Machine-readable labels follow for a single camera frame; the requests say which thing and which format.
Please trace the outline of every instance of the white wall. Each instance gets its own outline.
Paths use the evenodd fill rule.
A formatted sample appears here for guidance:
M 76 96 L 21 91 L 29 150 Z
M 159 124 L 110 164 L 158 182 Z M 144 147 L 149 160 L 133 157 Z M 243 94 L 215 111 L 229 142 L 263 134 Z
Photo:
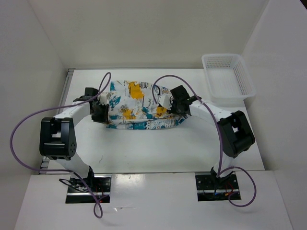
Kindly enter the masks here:
M 257 89 L 248 115 L 264 164 L 275 170 L 295 230 L 306 229 L 307 10 L 270 0 L 243 56 Z
M 241 53 L 267 0 L 29 0 L 67 68 L 198 67 Z
M 27 114 L 59 103 L 65 69 L 24 0 L 0 0 L 0 228 L 14 228 L 31 171 L 12 157 L 9 137 Z M 38 115 L 18 131 L 14 144 L 20 158 L 39 166 Z

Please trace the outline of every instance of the purple wire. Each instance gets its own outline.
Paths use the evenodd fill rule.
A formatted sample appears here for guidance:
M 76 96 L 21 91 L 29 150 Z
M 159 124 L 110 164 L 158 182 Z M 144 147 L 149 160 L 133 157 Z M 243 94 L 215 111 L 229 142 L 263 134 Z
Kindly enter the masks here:
M 94 195 L 94 193 L 92 192 L 92 190 L 90 189 L 90 187 L 87 185 L 87 183 L 84 181 L 84 179 L 82 179 L 81 176 L 79 176 L 77 173 L 71 171 L 71 170 L 67 170 L 67 169 L 37 169 L 37 168 L 34 168 L 34 167 L 31 167 L 25 163 L 23 163 L 16 155 L 15 153 L 15 150 L 14 150 L 14 147 L 13 147 L 13 138 L 14 138 L 14 135 L 15 135 L 15 132 L 16 130 L 18 129 L 18 127 L 24 122 L 26 121 L 27 119 L 31 118 L 32 116 L 35 116 L 36 114 L 40 114 L 40 113 L 43 113 L 43 112 L 46 112 L 46 111 L 50 111 L 50 110 L 55 110 L 55 109 L 64 109 L 64 108 L 71 108 L 71 107 L 75 107 L 75 106 L 79 106 L 81 104 L 84 104 L 84 103 L 87 103 L 87 102 L 91 102 L 92 100 L 94 100 L 95 98 L 97 98 L 108 86 L 108 84 L 110 83 L 111 81 L 111 73 L 108 72 L 105 74 L 105 76 L 103 77 L 101 83 L 100 83 L 100 86 L 99 86 L 99 90 L 101 88 L 101 85 L 103 84 L 105 78 L 109 75 L 109 79 L 105 85 L 105 87 L 102 89 L 102 91 L 99 91 L 99 93 L 97 95 L 95 95 L 94 97 L 90 98 L 89 100 L 86 100 L 84 102 L 81 102 L 81 103 L 78 103 L 78 104 L 72 104 L 72 105 L 64 105 L 64 106 L 58 106 L 58 107 L 52 107 L 52 108 L 48 108 L 48 109 L 42 109 L 42 110 L 39 110 L 35 113 L 32 113 L 28 116 L 26 116 L 25 118 L 23 118 L 16 126 L 15 128 L 13 129 L 12 133 L 11 133 L 11 137 L 10 137 L 10 149 L 11 149 L 11 152 L 12 152 L 12 155 L 13 157 L 17 160 L 18 163 L 20 163 L 23 167 L 27 168 L 27 169 L 30 169 L 30 170 L 33 170 L 33 171 L 37 171 L 37 172 L 69 172 L 69 173 L 73 173 L 75 174 L 80 180 L 81 182 L 85 185 L 85 187 L 88 189 L 89 193 L 92 195 L 92 197 L 94 198 L 95 200 L 95 204 L 98 205 L 99 209 L 100 209 L 100 213 L 101 215 L 97 215 L 96 214 L 96 211 L 95 211 L 95 207 L 96 205 L 94 206 L 94 215 L 97 217 L 97 218 L 102 218 L 102 215 L 103 215 L 103 211 L 102 211 L 102 207 L 99 203 L 99 200 L 96 198 L 96 196 Z
M 214 121 L 214 124 L 215 124 L 215 127 L 216 127 L 216 130 L 217 130 L 217 134 L 218 134 L 218 136 L 219 136 L 219 141 L 220 141 L 220 160 L 219 160 L 219 167 L 218 167 L 217 174 L 216 174 L 216 177 L 219 177 L 219 176 L 221 175 L 221 167 L 222 167 L 223 143 L 222 143 L 221 131 L 220 131 L 220 129 L 219 129 L 219 126 L 218 126 L 218 124 L 217 124 L 217 121 L 216 121 L 216 119 L 215 119 L 215 117 L 214 117 L 214 114 L 213 114 L 212 110 L 206 105 L 206 103 L 204 103 L 204 102 L 200 99 L 199 96 L 197 96 L 197 94 L 196 94 L 195 91 L 192 89 L 192 87 L 190 86 L 190 84 L 188 84 L 187 81 L 185 81 L 185 80 L 182 79 L 181 77 L 178 77 L 178 76 L 176 76 L 176 75 L 171 75 L 171 74 L 169 74 L 169 75 L 164 75 L 164 76 L 162 76 L 162 77 L 159 77 L 159 78 L 154 82 L 153 88 L 152 88 L 152 93 L 153 93 L 154 102 L 157 103 L 157 100 L 156 100 L 156 98 L 155 98 L 155 96 L 154 96 L 154 87 L 155 87 L 155 85 L 157 84 L 157 82 L 158 82 L 159 80 L 161 80 L 162 78 L 166 78 L 166 77 L 174 77 L 174 78 L 177 78 L 177 79 L 182 80 L 182 81 L 189 87 L 189 89 L 190 89 L 190 90 L 192 91 L 192 93 L 195 95 L 195 97 L 197 98 L 197 100 L 199 100 L 200 103 L 201 103 L 202 105 L 204 105 L 204 106 L 208 109 L 210 115 L 212 116 L 213 121 Z
M 211 115 L 211 117 L 212 117 L 212 119 L 213 119 L 213 121 L 214 121 L 216 130 L 217 130 L 217 134 L 218 134 L 218 136 L 219 136 L 219 141 L 220 141 L 220 159 L 219 159 L 219 167 L 218 167 L 218 170 L 217 170 L 216 177 L 219 177 L 223 172 L 225 172 L 225 171 L 227 171 L 227 170 L 237 168 L 237 169 L 240 169 L 240 170 L 242 170 L 243 172 L 245 172 L 245 173 L 248 175 L 248 177 L 250 178 L 250 180 L 252 181 L 252 183 L 253 183 L 253 185 L 254 185 L 254 196 L 253 196 L 253 198 L 251 199 L 251 201 L 249 201 L 247 204 L 244 204 L 244 205 L 237 205 L 237 204 L 233 203 L 233 202 L 230 200 L 230 197 L 234 194 L 234 193 L 232 193 L 232 194 L 230 194 L 230 195 L 228 196 L 229 202 L 230 202 L 232 205 L 236 206 L 236 207 L 246 207 L 246 206 L 250 205 L 251 203 L 253 203 L 253 201 L 254 201 L 255 198 L 256 198 L 257 188 L 256 188 L 255 181 L 254 181 L 253 178 L 249 175 L 249 173 L 248 173 L 246 170 L 244 170 L 243 168 L 238 167 L 238 166 L 232 166 L 232 167 L 226 168 L 226 169 L 224 169 L 224 170 L 221 171 L 221 168 L 222 168 L 222 159 L 223 159 L 223 142 L 222 142 L 222 136 L 221 136 L 221 132 L 220 132 L 219 126 L 218 126 L 218 124 L 217 124 L 217 121 L 216 121 L 216 119 L 215 119 L 215 117 L 214 117 L 214 114 L 213 114 L 212 110 L 206 105 L 206 103 L 204 103 L 204 102 L 200 99 L 199 96 L 197 96 L 197 94 L 196 94 L 195 91 L 192 89 L 192 87 L 190 86 L 190 84 L 188 84 L 188 82 L 187 82 L 186 80 L 182 79 L 181 77 L 178 77 L 178 76 L 172 75 L 172 74 L 168 74 L 168 75 L 164 75 L 164 76 L 162 76 L 162 77 L 159 77 L 159 78 L 154 82 L 153 88 L 152 88 L 152 94 L 153 94 L 153 99 L 154 99 L 154 101 L 157 103 L 157 100 L 156 100 L 156 98 L 155 98 L 155 96 L 154 96 L 154 87 L 155 87 L 155 85 L 157 84 L 157 82 L 158 82 L 159 80 L 161 80 L 162 78 L 166 78 L 166 77 L 174 77 L 174 78 L 177 78 L 177 79 L 182 80 L 182 81 L 189 87 L 189 89 L 190 89 L 190 90 L 192 91 L 192 93 L 195 95 L 195 97 L 197 98 L 197 100 L 199 100 L 200 103 L 201 103 L 202 105 L 204 105 L 204 106 L 207 108 L 207 110 L 209 111 L 209 113 L 210 113 L 210 115 Z
M 230 200 L 230 197 L 231 197 L 233 194 L 238 193 L 238 192 L 234 192 L 234 193 L 232 193 L 232 194 L 230 194 L 230 195 L 228 196 L 229 202 L 230 202 L 233 206 L 236 206 L 236 207 L 246 207 L 246 206 L 249 206 L 251 203 L 254 202 L 254 200 L 255 200 L 255 198 L 256 198 L 256 195 L 257 195 L 257 188 L 256 188 L 255 181 L 253 180 L 253 178 L 251 177 L 251 175 L 250 175 L 245 169 L 242 169 L 241 167 L 238 167 L 238 166 L 228 167 L 228 168 L 222 170 L 221 173 L 223 173 L 223 172 L 225 172 L 225 171 L 227 171 L 227 170 L 230 170 L 230 169 L 240 169 L 240 170 L 242 170 L 243 172 L 245 172 L 245 173 L 247 174 L 247 176 L 250 178 L 250 180 L 252 181 L 253 186 L 254 186 L 254 196 L 253 196 L 253 198 L 252 198 L 247 204 L 244 204 L 244 205 L 237 205 L 237 204 L 233 203 L 233 202 Z

